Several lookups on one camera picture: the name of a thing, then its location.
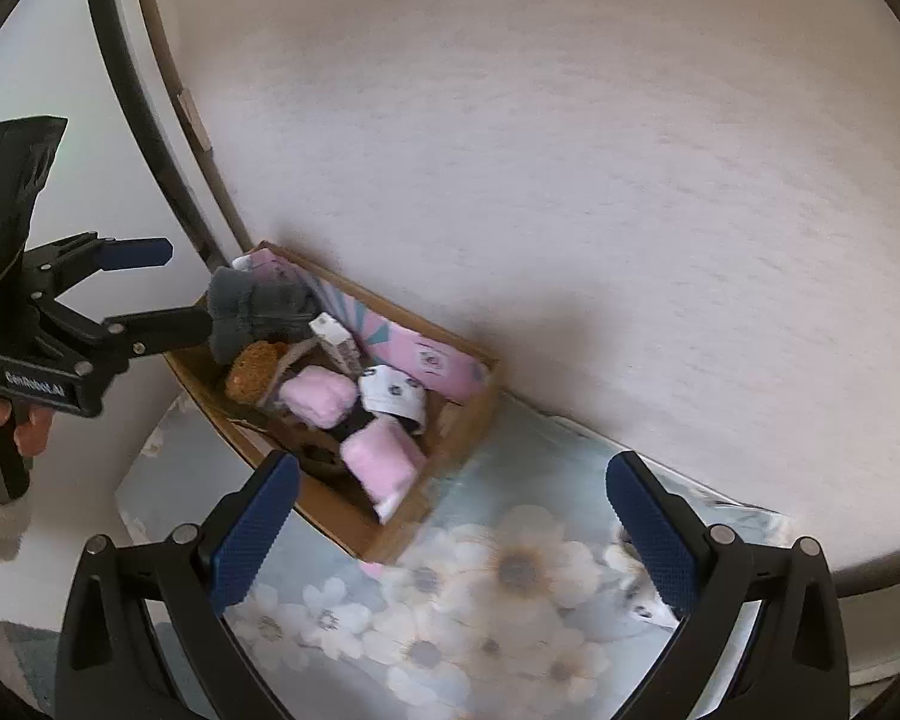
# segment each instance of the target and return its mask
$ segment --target rolled sock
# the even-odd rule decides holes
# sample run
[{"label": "rolled sock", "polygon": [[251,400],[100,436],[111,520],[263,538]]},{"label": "rolled sock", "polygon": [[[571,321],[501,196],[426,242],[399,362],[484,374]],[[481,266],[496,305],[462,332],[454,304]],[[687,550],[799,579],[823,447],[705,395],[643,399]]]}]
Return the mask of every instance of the rolled sock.
[{"label": "rolled sock", "polygon": [[303,421],[326,430],[357,402],[357,385],[342,373],[308,365],[280,385],[280,402]]},{"label": "rolled sock", "polygon": [[378,416],[340,445],[340,455],[350,472],[370,495],[382,520],[389,517],[413,485],[426,458],[413,439],[392,416]]}]

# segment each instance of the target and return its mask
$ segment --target floral tablecloth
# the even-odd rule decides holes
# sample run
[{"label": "floral tablecloth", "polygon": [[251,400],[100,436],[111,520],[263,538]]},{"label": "floral tablecloth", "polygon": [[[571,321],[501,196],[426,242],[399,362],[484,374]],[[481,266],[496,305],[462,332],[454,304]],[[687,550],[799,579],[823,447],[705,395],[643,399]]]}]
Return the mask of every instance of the floral tablecloth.
[{"label": "floral tablecloth", "polygon": [[[362,565],[292,514],[226,620],[298,720],[610,718],[673,624],[618,543],[604,474],[621,448],[506,397],[398,565]],[[787,517],[655,471],[704,521],[789,545]],[[202,521],[249,475],[181,396],[118,506],[135,541],[158,541]],[[719,702],[755,612],[741,613],[695,715]],[[170,627],[159,632],[192,709],[212,716]]]}]

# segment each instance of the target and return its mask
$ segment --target pink fabric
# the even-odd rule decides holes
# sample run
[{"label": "pink fabric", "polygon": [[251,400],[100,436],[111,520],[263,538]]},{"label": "pink fabric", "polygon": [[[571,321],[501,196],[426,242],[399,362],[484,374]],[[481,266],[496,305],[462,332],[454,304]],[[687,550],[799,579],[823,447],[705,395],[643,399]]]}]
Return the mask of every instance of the pink fabric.
[{"label": "pink fabric", "polygon": [[340,456],[375,503],[405,493],[427,461],[392,416],[378,416],[357,430],[340,445]]},{"label": "pink fabric", "polygon": [[476,358],[391,322],[353,295],[268,248],[248,254],[244,267],[263,277],[301,281],[317,295],[324,311],[353,334],[368,356],[413,376],[448,400],[466,403],[487,382],[487,367]]},{"label": "pink fabric", "polygon": [[357,566],[360,567],[360,570],[369,576],[370,579],[380,581],[381,577],[384,575],[385,567],[381,562],[364,562],[363,560],[357,560]]},{"label": "pink fabric", "polygon": [[305,422],[326,430],[353,408],[357,385],[342,373],[308,365],[280,385],[280,402]]}]

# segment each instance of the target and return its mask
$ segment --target white flower pattern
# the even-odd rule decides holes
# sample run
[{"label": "white flower pattern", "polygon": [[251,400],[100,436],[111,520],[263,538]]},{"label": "white flower pattern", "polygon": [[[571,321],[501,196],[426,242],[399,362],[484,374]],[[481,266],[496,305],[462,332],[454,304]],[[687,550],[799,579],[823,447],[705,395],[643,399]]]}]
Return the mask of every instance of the white flower pattern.
[{"label": "white flower pattern", "polygon": [[472,630],[475,648],[463,669],[474,683],[507,683],[527,673],[539,645],[562,625],[552,608],[519,625],[479,607],[460,610],[454,619]]},{"label": "white flower pattern", "polygon": [[562,709],[568,702],[582,704],[597,692],[597,678],[610,664],[602,647],[586,641],[581,631],[557,628],[540,644],[528,676],[533,711],[543,717]]},{"label": "white flower pattern", "polygon": [[333,661],[341,654],[360,658],[362,646],[357,636],[370,624],[370,610],[362,604],[345,604],[344,598],[346,585],[332,577],[322,590],[308,584],[303,589],[304,605],[287,605],[293,631],[304,644],[319,647]]},{"label": "white flower pattern", "polygon": [[230,630],[261,669],[274,672],[281,662],[303,670],[307,653],[293,640],[293,615],[268,584],[257,584],[241,604],[226,610]]},{"label": "white flower pattern", "polygon": [[404,551],[396,566],[382,566],[380,592],[386,603],[447,610],[458,575],[455,547],[447,531],[432,528]]},{"label": "white flower pattern", "polygon": [[576,608],[592,598],[601,570],[588,547],[564,541],[564,526],[547,509],[516,506],[494,531],[453,528],[458,572],[448,608],[472,607],[525,624],[554,605]]},{"label": "white flower pattern", "polygon": [[389,666],[386,686],[400,701],[427,707],[428,717],[463,706],[470,680],[461,666],[476,644],[472,629],[427,605],[395,605],[364,635],[367,657]]}]

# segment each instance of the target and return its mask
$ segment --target cardboard box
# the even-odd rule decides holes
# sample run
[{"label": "cardboard box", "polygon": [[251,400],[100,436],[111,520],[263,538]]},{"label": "cardboard box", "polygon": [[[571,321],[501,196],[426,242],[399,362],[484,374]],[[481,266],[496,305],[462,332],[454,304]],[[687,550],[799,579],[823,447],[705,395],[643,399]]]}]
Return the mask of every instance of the cardboard box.
[{"label": "cardboard box", "polygon": [[[447,489],[447,482],[456,476],[490,427],[503,380],[500,362],[465,338],[427,322],[295,252],[267,242],[258,248],[267,248],[278,257],[303,268],[307,274],[333,285],[344,295],[356,298],[365,309],[390,322],[420,333],[426,340],[448,344],[470,355],[485,369],[480,388],[468,397],[466,403],[461,404],[449,427],[439,424],[439,413],[434,413],[433,419],[429,420],[432,429],[428,429],[420,440],[427,463],[386,525],[381,525],[372,509],[361,506],[353,495],[333,490],[322,481],[302,474],[296,510],[314,528],[354,557],[368,562],[392,562],[413,538],[420,523],[429,517]],[[229,401],[223,394],[220,383],[226,377],[226,368],[214,362],[207,345],[170,352],[166,357],[180,384],[193,396],[221,436],[251,466],[259,466],[266,456],[266,446],[278,445],[277,437],[251,438],[247,430],[235,421],[247,410]],[[431,404],[437,410],[439,404],[445,401],[436,394],[432,395],[433,398],[428,397],[428,410]],[[255,419],[252,415],[247,415],[247,418],[257,423],[258,429],[266,424],[266,420]]]}]

